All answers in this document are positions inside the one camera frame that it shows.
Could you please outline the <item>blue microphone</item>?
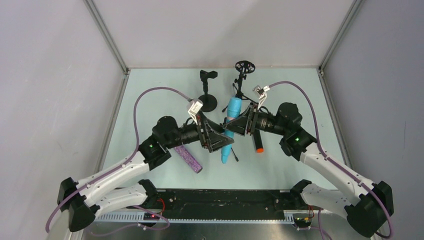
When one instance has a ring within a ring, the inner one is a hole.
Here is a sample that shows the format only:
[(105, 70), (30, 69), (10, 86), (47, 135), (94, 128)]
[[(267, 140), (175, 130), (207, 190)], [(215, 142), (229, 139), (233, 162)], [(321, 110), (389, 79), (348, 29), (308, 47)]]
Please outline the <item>blue microphone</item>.
[[(231, 139), (235, 136), (234, 132), (234, 120), (236, 120), (240, 113), (242, 108), (242, 100), (238, 97), (231, 97), (229, 99), (227, 108), (226, 108), (226, 118), (224, 121), (224, 135), (227, 137), (230, 137)], [(223, 164), (226, 164), (228, 162), (229, 156), (232, 152), (232, 143), (229, 145), (224, 146), (221, 149), (221, 162)]]

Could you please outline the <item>small black tripod stand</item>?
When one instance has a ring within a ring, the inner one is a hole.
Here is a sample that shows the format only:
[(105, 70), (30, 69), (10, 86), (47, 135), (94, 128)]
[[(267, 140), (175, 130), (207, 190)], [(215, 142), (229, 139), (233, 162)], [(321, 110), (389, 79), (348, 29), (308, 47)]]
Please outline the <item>small black tripod stand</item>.
[(237, 155), (236, 155), (236, 153), (235, 153), (235, 151), (234, 151), (234, 149), (233, 149), (233, 148), (231, 148), (231, 153), (232, 153), (232, 155), (233, 155), (233, 157), (234, 157), (235, 161), (236, 161), (236, 162), (239, 162), (239, 158), (237, 157)]

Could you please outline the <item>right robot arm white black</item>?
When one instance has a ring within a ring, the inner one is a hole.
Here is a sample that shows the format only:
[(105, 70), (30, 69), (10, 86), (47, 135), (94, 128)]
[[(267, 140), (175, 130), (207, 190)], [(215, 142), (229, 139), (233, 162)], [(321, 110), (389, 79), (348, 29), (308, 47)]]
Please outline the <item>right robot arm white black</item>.
[(298, 182), (292, 191), (308, 205), (320, 207), (339, 215), (360, 235), (370, 238), (392, 237), (379, 233), (388, 224), (392, 229), (394, 213), (391, 186), (375, 183), (353, 169), (334, 160), (321, 145), (319, 136), (312, 136), (302, 126), (303, 117), (296, 104), (280, 104), (276, 114), (263, 113), (258, 104), (251, 103), (245, 111), (238, 107), (227, 108), (224, 129), (239, 135), (252, 135), (258, 131), (281, 135), (279, 145), (288, 156), (314, 169), (329, 181), (336, 190), (319, 187), (309, 180)]

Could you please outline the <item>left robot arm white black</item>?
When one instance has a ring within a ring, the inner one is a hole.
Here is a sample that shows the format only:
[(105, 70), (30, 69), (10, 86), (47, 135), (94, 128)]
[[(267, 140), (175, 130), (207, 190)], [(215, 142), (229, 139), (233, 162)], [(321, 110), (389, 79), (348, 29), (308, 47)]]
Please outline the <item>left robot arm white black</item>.
[(71, 177), (64, 179), (60, 183), (57, 204), (61, 212), (69, 213), (69, 231), (85, 229), (102, 214), (153, 201), (157, 191), (148, 179), (132, 187), (119, 186), (162, 165), (171, 158), (170, 149), (199, 142), (213, 153), (234, 143), (219, 124), (202, 112), (197, 113), (195, 119), (196, 123), (179, 127), (172, 116), (163, 116), (152, 128), (151, 136), (126, 158), (78, 181)]

